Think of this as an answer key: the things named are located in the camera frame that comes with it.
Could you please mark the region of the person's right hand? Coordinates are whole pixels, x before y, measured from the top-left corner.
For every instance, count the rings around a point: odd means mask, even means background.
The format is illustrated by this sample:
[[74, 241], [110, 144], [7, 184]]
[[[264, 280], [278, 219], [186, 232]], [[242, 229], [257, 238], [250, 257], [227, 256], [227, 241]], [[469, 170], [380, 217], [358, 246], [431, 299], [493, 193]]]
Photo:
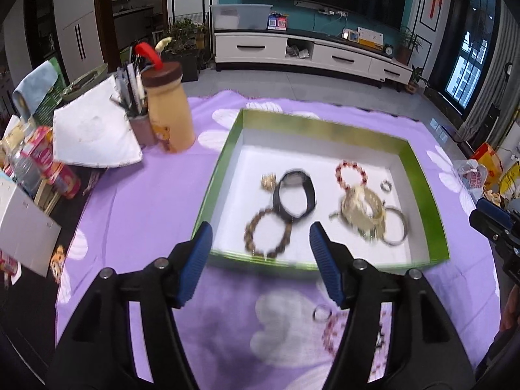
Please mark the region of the person's right hand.
[[506, 331], [519, 325], [519, 287], [515, 284], [500, 317], [500, 331]]

